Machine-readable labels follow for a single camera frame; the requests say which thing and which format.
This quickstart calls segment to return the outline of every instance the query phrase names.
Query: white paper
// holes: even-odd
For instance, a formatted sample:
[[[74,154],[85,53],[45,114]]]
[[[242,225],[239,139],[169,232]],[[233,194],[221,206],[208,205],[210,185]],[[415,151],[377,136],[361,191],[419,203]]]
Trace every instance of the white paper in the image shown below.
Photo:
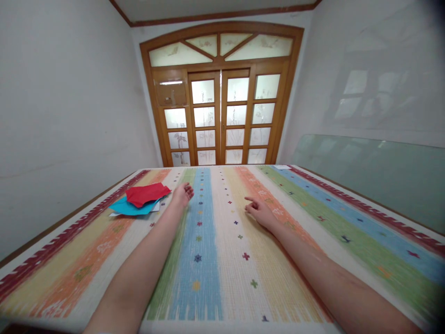
[[[291,169],[289,166],[287,165],[275,165],[274,166],[276,169]]]
[[[150,212],[157,212],[157,211],[159,211],[160,207],[161,207],[161,202],[159,201],[158,203],[156,203],[156,205],[153,207],[153,209]],[[109,217],[116,217],[116,216],[120,216],[120,215],[121,215],[121,213],[117,213],[115,211],[115,212],[111,213],[109,215]]]

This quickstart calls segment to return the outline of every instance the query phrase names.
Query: striped tablecloth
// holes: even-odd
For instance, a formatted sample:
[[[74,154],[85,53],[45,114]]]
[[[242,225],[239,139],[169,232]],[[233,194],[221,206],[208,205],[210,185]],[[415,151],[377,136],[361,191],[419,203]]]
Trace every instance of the striped tablecloth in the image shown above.
[[[338,333],[280,245],[244,213],[244,196],[362,279],[422,328],[443,291],[444,237],[310,172],[214,166],[139,170],[0,269],[0,316],[80,332],[120,265],[167,208],[109,217],[132,186],[190,182],[142,333]]]

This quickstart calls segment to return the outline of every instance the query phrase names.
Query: hand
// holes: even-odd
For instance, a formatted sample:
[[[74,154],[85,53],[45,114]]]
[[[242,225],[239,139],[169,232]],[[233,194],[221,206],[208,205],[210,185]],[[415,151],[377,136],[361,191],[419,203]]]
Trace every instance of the hand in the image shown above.
[[[189,182],[183,183],[176,187],[173,191],[173,198],[171,204],[175,206],[180,206],[184,209],[195,193]]]
[[[278,220],[266,203],[254,197],[244,197],[244,199],[252,201],[252,203],[247,204],[244,209],[250,213],[260,225],[270,230],[270,227],[278,224]]]

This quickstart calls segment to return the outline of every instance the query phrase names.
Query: ceiling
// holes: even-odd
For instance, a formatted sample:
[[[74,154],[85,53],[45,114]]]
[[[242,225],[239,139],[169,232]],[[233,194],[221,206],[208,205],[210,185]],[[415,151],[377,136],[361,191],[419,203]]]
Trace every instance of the ceiling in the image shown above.
[[[114,0],[131,22],[311,5],[316,0]]]

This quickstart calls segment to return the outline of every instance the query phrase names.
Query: blue paper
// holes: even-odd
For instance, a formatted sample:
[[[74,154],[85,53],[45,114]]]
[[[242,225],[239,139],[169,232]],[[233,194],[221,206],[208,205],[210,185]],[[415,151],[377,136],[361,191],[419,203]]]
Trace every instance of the blue paper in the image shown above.
[[[156,201],[148,202],[141,208],[135,207],[133,204],[127,202],[127,197],[124,197],[120,200],[118,200],[113,205],[110,205],[110,209],[113,209],[114,211],[127,215],[127,216],[138,216],[138,215],[146,215],[149,214],[150,211],[154,208],[156,203],[158,203],[161,199],[158,199]]]

